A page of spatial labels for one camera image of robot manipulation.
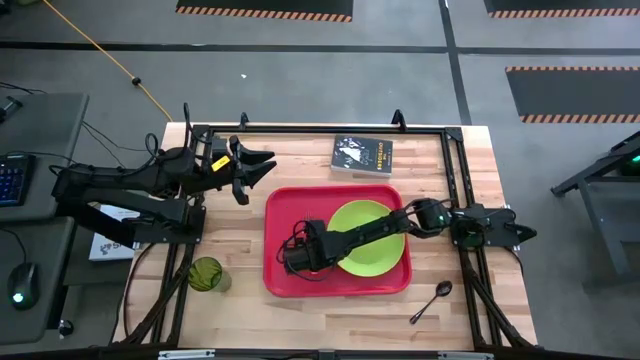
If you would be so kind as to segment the black hazard-striped floor mat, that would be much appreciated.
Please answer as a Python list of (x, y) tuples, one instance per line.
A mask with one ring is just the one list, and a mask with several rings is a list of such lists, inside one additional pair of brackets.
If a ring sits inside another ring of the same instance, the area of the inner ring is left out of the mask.
[(640, 0), (484, 0), (496, 19), (640, 16)]
[(178, 0), (179, 14), (349, 23), (354, 0)]
[(523, 123), (640, 123), (640, 67), (510, 66), (505, 73)]

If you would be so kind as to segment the green translucent cup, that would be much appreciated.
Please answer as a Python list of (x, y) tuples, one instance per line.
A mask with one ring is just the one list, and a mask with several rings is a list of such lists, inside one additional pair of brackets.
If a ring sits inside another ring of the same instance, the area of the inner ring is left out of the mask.
[(198, 292), (226, 292), (231, 288), (232, 279), (218, 260), (202, 257), (191, 265), (188, 284)]

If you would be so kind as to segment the black computer mouse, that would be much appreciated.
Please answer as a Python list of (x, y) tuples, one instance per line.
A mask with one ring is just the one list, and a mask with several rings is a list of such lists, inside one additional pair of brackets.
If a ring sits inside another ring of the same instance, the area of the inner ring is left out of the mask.
[(18, 311), (33, 308), (39, 300), (39, 271), (32, 262), (16, 266), (7, 281), (7, 292), (11, 305)]

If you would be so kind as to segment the white printed box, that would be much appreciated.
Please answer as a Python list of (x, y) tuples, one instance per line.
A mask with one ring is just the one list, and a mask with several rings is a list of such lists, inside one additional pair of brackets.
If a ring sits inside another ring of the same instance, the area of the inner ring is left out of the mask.
[[(139, 216), (138, 212), (111, 205), (101, 205), (100, 211), (118, 221), (122, 221), (125, 218), (134, 218)], [(89, 251), (88, 260), (93, 262), (131, 260), (134, 256), (134, 252), (138, 250), (139, 247), (140, 244), (137, 242), (134, 242), (132, 248), (129, 248), (111, 241), (101, 234), (95, 233)]]

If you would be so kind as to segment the lime green plate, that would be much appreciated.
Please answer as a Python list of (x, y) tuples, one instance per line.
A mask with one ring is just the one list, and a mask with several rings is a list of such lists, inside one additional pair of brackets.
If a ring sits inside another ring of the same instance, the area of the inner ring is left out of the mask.
[[(341, 206), (331, 217), (330, 231), (346, 232), (357, 225), (387, 216), (391, 210), (372, 200), (356, 200)], [(405, 249), (405, 236), (394, 234), (351, 251), (338, 266), (359, 277), (376, 277), (392, 270), (401, 260)]]

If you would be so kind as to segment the dark metal spoon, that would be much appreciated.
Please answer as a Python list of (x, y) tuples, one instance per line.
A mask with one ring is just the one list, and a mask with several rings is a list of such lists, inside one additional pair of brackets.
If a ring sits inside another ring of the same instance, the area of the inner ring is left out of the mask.
[(444, 280), (439, 282), (435, 288), (433, 297), (409, 319), (409, 324), (415, 325), (423, 316), (425, 311), (429, 308), (429, 306), (438, 298), (448, 296), (451, 293), (452, 288), (453, 288), (453, 284), (449, 280)]

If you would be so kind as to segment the black paperback book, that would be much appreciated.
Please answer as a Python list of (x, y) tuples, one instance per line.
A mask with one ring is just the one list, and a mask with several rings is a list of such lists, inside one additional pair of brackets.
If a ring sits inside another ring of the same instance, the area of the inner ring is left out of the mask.
[(331, 169), (378, 177), (392, 174), (393, 142), (353, 135), (336, 135)]

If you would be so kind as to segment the black metal table frame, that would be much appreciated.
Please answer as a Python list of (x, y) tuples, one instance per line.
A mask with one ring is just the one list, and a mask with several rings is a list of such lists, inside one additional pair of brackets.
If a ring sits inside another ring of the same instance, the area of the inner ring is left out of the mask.
[[(211, 256), (228, 269), (232, 287), (224, 293), (188, 289), (178, 339), (181, 348), (332, 349), (332, 350), (470, 350), (472, 333), (460, 272), (459, 255), (448, 234), (420, 240), (408, 236), (412, 278), (392, 295), (281, 298), (263, 282), (264, 213), (269, 195), (280, 187), (388, 184), (408, 202), (447, 198), (445, 164), (437, 135), (402, 134), (391, 125), (367, 137), (394, 142), (390, 178), (333, 172), (330, 152), (334, 133), (347, 126), (305, 126), (302, 133), (259, 134), (267, 126), (249, 126), (238, 134), (250, 149), (273, 151), (277, 167), (250, 191), (250, 204), (238, 206), (230, 191), (206, 195), (207, 222), (194, 258)], [(462, 126), (475, 200), (501, 207), (503, 195), (489, 129)], [(139, 262), (127, 309), (131, 328), (149, 311), (162, 283), (168, 246), (156, 245)], [(523, 276), (510, 251), (485, 250), (493, 295), (519, 333), (536, 344)], [(435, 286), (451, 280), (451, 295), (440, 298), (416, 325), (409, 318), (433, 296)]]

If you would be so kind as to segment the silver metal bracket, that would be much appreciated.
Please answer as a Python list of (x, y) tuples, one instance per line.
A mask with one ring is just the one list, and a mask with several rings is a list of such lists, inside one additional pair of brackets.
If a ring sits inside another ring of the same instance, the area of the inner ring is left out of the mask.
[(495, 360), (493, 354), (480, 352), (442, 351), (437, 360)]
[(214, 349), (189, 349), (160, 351), (157, 360), (213, 360)]

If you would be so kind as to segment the black keyboard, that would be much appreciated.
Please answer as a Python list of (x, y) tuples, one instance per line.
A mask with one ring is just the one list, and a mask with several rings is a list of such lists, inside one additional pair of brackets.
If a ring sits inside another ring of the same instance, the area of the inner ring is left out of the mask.
[(0, 156), (0, 207), (24, 204), (35, 162), (36, 157), (30, 154)]

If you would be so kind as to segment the red plastic tray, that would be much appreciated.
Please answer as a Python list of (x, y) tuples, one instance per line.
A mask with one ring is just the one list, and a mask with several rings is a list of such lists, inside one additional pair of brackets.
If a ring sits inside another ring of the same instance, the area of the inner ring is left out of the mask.
[(395, 210), (403, 206), (399, 193), (389, 185), (288, 187), (273, 192), (266, 202), (263, 280), (279, 297), (337, 297), (385, 295), (403, 291), (411, 282), (412, 265), (408, 241), (401, 260), (389, 272), (376, 277), (359, 277), (338, 265), (316, 274), (310, 282), (288, 275), (276, 260), (283, 241), (292, 235), (294, 224), (307, 212), (329, 225), (334, 213), (346, 203), (372, 200)]

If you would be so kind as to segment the grey metal side table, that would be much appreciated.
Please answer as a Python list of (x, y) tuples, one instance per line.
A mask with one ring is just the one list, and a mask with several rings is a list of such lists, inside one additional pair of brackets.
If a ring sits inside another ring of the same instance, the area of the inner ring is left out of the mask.
[(614, 145), (603, 157), (551, 188), (556, 197), (577, 190), (596, 233), (603, 240), (615, 276), (592, 287), (640, 283), (627, 245), (640, 246), (640, 131)]

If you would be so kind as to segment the grey desk top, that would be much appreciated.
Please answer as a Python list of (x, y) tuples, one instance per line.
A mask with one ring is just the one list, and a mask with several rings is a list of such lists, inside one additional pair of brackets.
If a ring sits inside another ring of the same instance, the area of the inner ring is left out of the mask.
[(52, 196), (57, 181), (50, 170), (71, 163), (89, 96), (54, 93), (15, 97), (23, 107), (0, 124), (0, 156), (36, 157), (29, 192), (21, 206), (0, 207), (0, 223), (52, 218), (57, 202)]
[[(62, 284), (75, 234), (70, 218), (0, 224), (0, 346), (39, 341), (60, 319), (66, 290)], [(39, 300), (28, 310), (11, 304), (11, 271), (27, 261), (38, 270)]]

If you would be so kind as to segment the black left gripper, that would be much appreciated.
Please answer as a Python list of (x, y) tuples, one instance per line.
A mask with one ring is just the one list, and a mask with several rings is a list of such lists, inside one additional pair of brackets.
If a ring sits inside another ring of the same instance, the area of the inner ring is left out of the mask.
[(245, 187), (253, 188), (277, 166), (272, 151), (250, 150), (241, 144), (237, 135), (222, 138), (214, 135), (205, 142), (202, 168), (209, 188), (220, 190), (226, 185), (239, 205), (248, 205)]

